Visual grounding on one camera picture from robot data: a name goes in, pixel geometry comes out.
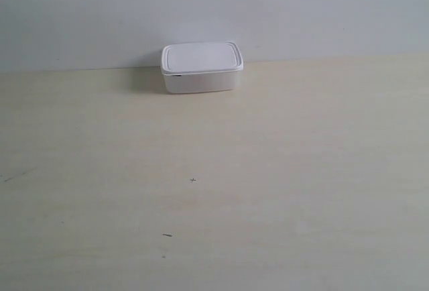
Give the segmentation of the white lidded plastic box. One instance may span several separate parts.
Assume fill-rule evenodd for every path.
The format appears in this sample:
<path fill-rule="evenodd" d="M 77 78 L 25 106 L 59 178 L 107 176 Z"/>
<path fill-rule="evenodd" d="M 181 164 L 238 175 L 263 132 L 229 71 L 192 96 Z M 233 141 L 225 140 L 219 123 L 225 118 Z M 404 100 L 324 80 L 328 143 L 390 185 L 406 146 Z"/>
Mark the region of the white lidded plastic box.
<path fill-rule="evenodd" d="M 160 67 L 169 93 L 209 93 L 233 90 L 244 61 L 233 42 L 200 42 L 164 47 Z"/>

